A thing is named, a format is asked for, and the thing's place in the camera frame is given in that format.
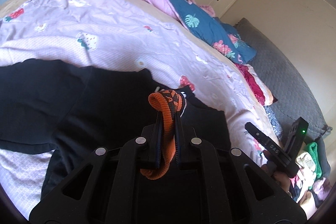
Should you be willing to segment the right hand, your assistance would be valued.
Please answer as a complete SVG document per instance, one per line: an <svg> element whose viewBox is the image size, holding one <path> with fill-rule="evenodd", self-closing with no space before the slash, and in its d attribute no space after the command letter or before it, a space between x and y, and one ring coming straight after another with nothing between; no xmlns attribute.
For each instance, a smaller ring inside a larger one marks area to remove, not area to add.
<svg viewBox="0 0 336 224"><path fill-rule="evenodd" d="M290 178L287 176L286 173L277 170L276 164L270 160L271 154L267 150L264 150L262 153L267 159L267 163L261 166L262 170L266 172L269 176L271 176L276 181L276 183L283 189L283 191L291 196L291 193L289 191L291 185Z"/></svg>

